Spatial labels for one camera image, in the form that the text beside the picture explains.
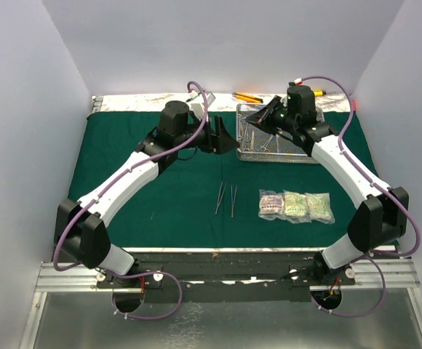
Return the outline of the aluminium front rail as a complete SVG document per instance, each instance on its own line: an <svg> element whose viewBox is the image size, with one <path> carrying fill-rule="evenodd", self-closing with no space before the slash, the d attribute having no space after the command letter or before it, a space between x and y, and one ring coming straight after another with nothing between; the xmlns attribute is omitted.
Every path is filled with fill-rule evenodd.
<svg viewBox="0 0 422 349"><path fill-rule="evenodd" d="M282 277L276 276L214 276L203 278L186 278L174 272L187 289L192 286L272 286ZM338 277L341 289L414 289L421 283L415 265L411 259L376 260L374 263L360 260L351 264ZM37 292L133 292L140 291L139 286L127 286L104 276L96 270L88 270L82 266L66 272L56 271L49 263L39 269L35 290Z"/></svg>

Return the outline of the green gauze packet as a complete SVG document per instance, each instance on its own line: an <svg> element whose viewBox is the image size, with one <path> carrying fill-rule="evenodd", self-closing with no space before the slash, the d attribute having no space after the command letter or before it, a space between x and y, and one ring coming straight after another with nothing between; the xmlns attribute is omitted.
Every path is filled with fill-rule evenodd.
<svg viewBox="0 0 422 349"><path fill-rule="evenodd" d="M312 220L324 224L333 224L335 222L329 193L306 193L305 196L308 213Z"/></svg>
<svg viewBox="0 0 422 349"><path fill-rule="evenodd" d="M285 191L283 195L286 220L293 224L311 222L305 194Z"/></svg>

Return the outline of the steel scissors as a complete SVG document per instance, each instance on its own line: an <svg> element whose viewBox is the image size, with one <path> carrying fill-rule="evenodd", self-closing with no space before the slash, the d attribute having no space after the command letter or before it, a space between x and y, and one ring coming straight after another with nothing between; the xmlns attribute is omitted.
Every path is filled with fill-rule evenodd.
<svg viewBox="0 0 422 349"><path fill-rule="evenodd" d="M249 151L254 151L254 147L255 147L255 132L252 131L251 137L250 137L250 145L248 147Z"/></svg>

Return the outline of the pink packet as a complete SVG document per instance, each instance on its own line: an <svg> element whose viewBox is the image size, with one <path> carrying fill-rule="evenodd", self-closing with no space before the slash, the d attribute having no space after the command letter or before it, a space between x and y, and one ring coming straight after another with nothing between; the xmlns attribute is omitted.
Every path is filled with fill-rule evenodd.
<svg viewBox="0 0 422 349"><path fill-rule="evenodd" d="M259 190L258 216L264 220L283 219L283 194L270 190Z"/></svg>

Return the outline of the metal mesh instrument tray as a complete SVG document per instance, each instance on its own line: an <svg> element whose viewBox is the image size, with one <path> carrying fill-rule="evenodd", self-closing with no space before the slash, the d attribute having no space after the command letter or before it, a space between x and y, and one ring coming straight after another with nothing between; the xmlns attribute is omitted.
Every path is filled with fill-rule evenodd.
<svg viewBox="0 0 422 349"><path fill-rule="evenodd" d="M242 103L236 107L236 116L244 114L246 117L256 113L265 105L253 104L253 103ZM250 137L252 131L255 132L255 147L254 151L249 151ZM276 154L276 140L275 136L270 142L269 152L260 152L257 150L257 145L261 141L267 140L270 134L259 130L253 125L249 124L247 130L247 143L244 148L238 148L236 151L237 158L241 161L256 161L256 162L274 162L274 163L292 163L292 164L316 164L317 161L312 157L309 157L300 147L294 145L288 140L291 135L287 132L283 132L279 135L279 146L280 154Z"/></svg>

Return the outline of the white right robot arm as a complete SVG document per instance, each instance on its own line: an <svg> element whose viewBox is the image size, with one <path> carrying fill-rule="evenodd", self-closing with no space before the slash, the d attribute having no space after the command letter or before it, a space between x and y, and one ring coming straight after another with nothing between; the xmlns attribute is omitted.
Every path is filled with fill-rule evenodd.
<svg viewBox="0 0 422 349"><path fill-rule="evenodd" d="M356 212L346 233L314 257L314 280L329 284L350 262L404 236L409 196L375 176L318 115L311 88L292 84L285 98L275 96L246 121L270 135L290 134L290 141L320 163L352 200Z"/></svg>

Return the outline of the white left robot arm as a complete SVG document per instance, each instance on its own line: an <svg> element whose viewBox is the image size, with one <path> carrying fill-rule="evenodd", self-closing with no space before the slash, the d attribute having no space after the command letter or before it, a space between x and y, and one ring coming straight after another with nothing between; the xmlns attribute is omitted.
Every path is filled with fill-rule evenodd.
<svg viewBox="0 0 422 349"><path fill-rule="evenodd" d="M69 198L57 208L53 267L60 253L74 258L74 265L99 268L114 275L120 285L134 285L139 276L135 258L112 244L107 228L118 211L144 186L155 180L177 159L180 150L225 154L239 147L219 116L210 119L207 104L200 112L182 101L169 101L159 123L138 143L129 158L107 180L76 201Z"/></svg>

